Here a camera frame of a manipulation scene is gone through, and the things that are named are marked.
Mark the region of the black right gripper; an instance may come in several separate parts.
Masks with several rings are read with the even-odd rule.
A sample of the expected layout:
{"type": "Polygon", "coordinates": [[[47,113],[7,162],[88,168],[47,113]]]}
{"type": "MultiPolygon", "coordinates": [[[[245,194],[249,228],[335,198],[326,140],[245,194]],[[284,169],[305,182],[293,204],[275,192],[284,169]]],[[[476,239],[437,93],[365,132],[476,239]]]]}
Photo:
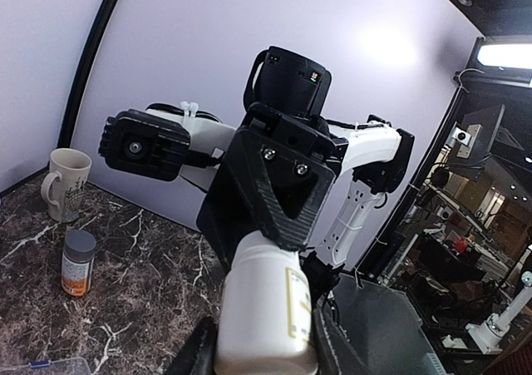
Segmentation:
{"type": "Polygon", "coordinates": [[[225,271],[254,231],[289,252],[307,247],[347,150],[313,123],[259,103],[248,109],[196,220],[225,271]]]}

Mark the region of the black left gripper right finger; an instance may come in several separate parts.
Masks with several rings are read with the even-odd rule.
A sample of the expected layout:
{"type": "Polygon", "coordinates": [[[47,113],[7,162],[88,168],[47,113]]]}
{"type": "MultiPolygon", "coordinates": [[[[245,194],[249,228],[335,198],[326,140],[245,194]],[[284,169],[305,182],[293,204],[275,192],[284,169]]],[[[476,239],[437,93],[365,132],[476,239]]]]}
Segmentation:
{"type": "Polygon", "coordinates": [[[371,374],[367,365],[328,313],[321,308],[315,308],[312,319],[313,342],[318,357],[319,374],[371,374]]]}

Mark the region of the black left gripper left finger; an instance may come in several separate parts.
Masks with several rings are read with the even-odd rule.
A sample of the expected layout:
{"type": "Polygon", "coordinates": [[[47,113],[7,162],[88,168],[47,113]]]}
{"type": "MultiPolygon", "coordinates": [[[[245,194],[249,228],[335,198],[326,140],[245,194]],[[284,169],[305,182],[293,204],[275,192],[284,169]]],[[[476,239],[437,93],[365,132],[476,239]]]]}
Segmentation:
{"type": "Polygon", "coordinates": [[[217,324],[203,317],[165,370],[165,375],[212,375],[217,324]]]}

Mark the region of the small white pill bottle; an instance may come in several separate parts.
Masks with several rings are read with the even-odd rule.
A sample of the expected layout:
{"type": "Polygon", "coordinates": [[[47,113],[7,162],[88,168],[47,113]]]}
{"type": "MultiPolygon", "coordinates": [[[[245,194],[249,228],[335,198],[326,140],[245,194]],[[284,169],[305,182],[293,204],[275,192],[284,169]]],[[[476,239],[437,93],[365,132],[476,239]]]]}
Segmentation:
{"type": "Polygon", "coordinates": [[[315,374],[312,302],[299,256],[254,231],[224,281],[217,374],[315,374]]]}

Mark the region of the clear plastic pill organizer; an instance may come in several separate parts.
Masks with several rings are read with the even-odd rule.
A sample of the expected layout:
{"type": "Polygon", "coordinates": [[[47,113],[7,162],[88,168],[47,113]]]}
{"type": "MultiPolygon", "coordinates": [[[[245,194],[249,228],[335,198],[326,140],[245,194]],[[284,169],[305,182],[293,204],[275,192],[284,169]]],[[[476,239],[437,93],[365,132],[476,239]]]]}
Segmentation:
{"type": "Polygon", "coordinates": [[[66,358],[30,362],[26,365],[1,368],[1,375],[91,375],[84,358],[66,358]]]}

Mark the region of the orange pill bottle grey cap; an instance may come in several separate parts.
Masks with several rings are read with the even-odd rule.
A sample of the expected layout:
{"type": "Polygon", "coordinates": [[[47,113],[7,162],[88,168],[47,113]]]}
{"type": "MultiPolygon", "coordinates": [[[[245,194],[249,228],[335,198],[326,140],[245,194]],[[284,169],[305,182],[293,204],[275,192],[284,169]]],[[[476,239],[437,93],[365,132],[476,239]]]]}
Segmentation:
{"type": "Polygon", "coordinates": [[[91,288],[96,238],[82,229],[69,229],[62,251],[62,289],[73,297],[85,296],[91,288]]]}

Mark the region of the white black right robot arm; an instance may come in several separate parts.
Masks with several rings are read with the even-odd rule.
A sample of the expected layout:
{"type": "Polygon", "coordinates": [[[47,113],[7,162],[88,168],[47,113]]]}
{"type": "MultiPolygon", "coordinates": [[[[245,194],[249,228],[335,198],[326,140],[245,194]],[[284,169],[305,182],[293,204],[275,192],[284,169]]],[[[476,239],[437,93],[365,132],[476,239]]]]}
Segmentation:
{"type": "Polygon", "coordinates": [[[344,171],[373,195],[401,183],[413,135],[378,116],[358,125],[323,119],[331,81],[325,67],[286,49],[256,56],[244,89],[245,117],[196,220],[224,267],[255,231],[288,252],[304,251],[344,171]]]}

